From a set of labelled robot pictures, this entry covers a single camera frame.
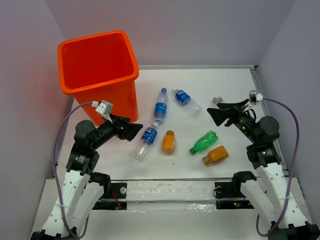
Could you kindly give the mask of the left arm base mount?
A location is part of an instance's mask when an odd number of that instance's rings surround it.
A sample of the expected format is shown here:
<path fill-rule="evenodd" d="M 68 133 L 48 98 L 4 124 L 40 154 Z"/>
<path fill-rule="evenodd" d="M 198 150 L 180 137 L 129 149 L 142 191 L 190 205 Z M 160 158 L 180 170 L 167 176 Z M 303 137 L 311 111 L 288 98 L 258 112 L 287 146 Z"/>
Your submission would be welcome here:
<path fill-rule="evenodd" d="M 127 190 L 128 184 L 126 182 L 112 181 L 110 187 L 105 189 L 102 197 L 95 203 L 93 210 L 126 210 Z"/>

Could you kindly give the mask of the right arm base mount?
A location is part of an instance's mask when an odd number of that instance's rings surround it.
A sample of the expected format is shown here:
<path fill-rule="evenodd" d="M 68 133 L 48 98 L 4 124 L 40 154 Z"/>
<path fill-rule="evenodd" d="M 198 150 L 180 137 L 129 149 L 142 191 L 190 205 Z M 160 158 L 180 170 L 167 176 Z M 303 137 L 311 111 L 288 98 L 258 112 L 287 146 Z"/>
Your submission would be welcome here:
<path fill-rule="evenodd" d="M 252 203 L 239 190 L 236 190 L 231 181 L 214 183 L 213 196 L 216 199 L 217 210 L 246 210 L 254 209 Z"/>

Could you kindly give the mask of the blue label bottle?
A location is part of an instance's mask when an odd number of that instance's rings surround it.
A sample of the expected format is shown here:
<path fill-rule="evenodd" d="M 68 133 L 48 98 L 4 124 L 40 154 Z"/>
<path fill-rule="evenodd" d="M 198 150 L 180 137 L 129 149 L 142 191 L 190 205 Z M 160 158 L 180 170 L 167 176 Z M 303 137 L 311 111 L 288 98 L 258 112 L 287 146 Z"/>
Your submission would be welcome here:
<path fill-rule="evenodd" d="M 153 145 L 157 137 L 158 127 L 159 124 L 157 122 L 153 122 L 151 126 L 145 129 L 134 153 L 134 158 L 140 160 L 147 155 L 149 148 Z"/>
<path fill-rule="evenodd" d="M 166 113 L 167 113 L 167 106 L 168 106 L 167 89 L 162 88 L 156 98 L 156 103 L 155 103 L 154 113 L 153 113 L 154 122 L 156 122 L 158 125 L 162 125 L 165 120 Z"/>
<path fill-rule="evenodd" d="M 174 98 L 182 106 L 183 110 L 191 117 L 198 117 L 202 107 L 182 89 L 172 90 Z"/>

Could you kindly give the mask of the orange juice bottle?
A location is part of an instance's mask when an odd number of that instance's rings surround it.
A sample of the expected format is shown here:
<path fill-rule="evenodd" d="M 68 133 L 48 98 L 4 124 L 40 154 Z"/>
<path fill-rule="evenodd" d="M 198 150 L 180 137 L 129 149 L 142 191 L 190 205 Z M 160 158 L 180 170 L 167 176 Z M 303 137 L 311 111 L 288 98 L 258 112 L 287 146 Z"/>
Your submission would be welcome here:
<path fill-rule="evenodd" d="M 211 164 L 216 164 L 228 157 L 229 157 L 228 151 L 223 145 L 221 145 L 211 150 L 206 156 L 202 158 L 202 161 L 206 166 L 208 166 Z"/>
<path fill-rule="evenodd" d="M 162 141 L 161 151 L 164 155 L 173 155 L 175 152 L 175 134 L 172 130 L 168 130 Z"/>

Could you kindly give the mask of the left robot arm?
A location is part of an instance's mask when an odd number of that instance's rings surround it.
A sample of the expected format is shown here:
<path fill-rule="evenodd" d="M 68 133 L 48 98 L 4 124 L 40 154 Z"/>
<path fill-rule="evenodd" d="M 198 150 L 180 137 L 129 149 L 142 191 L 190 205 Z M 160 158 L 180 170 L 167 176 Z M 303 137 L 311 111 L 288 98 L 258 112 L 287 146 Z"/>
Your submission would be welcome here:
<path fill-rule="evenodd" d="M 75 126 L 74 144 L 66 164 L 64 180 L 57 185 L 58 197 L 41 228 L 31 235 L 33 240 L 79 240 L 88 226 L 91 210 L 100 198 L 111 191 L 111 177 L 95 172 L 100 158 L 97 151 L 113 137 L 131 141 L 143 128 L 129 118 L 111 115 L 99 127 L 82 120 Z"/>

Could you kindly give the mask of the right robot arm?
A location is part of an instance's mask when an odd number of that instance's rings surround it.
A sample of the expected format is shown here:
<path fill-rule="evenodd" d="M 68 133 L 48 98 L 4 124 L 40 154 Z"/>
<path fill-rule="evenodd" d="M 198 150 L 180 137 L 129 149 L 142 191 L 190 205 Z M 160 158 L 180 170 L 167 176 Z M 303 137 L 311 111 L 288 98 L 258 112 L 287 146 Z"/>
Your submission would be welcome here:
<path fill-rule="evenodd" d="M 258 234 L 269 240 L 317 240 L 320 228 L 310 223 L 291 193 L 292 178 L 283 173 L 274 142 L 280 137 L 278 121 L 268 115 L 259 121 L 248 115 L 265 97 L 253 97 L 238 103 L 218 103 L 207 112 L 217 126 L 235 125 L 250 141 L 246 153 L 256 174 L 251 171 L 234 173 L 230 182 L 215 184 L 217 199 L 245 197 L 263 220 L 268 231 Z"/>

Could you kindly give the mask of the green plastic bottle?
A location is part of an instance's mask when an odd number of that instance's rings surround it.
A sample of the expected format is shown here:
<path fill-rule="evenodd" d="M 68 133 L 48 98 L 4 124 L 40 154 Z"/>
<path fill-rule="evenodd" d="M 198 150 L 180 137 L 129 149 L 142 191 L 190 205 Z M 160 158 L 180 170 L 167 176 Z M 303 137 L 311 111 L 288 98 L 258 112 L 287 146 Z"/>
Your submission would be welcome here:
<path fill-rule="evenodd" d="M 194 146 L 189 149 L 189 152 L 192 155 L 197 152 L 202 152 L 215 143 L 218 139 L 219 137 L 217 136 L 216 132 L 210 130 L 195 142 Z"/>

